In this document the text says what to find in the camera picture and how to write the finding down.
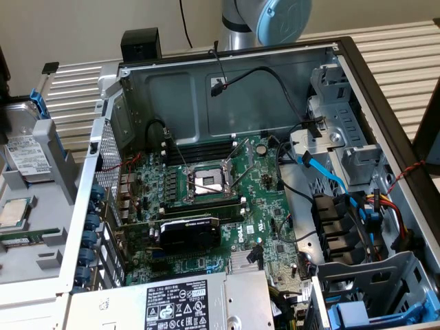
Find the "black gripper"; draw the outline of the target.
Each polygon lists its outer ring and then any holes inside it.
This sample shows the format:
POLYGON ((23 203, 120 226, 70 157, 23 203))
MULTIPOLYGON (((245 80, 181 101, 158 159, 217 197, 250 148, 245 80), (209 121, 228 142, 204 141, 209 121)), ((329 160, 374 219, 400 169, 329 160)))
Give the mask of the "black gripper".
POLYGON ((0 88, 1 88, 1 112, 0 112, 0 136, 1 144, 8 143, 7 133, 10 132, 10 121, 6 113, 6 105, 9 101, 9 86, 8 81, 10 80, 10 72, 3 54, 3 50, 0 50, 0 88))

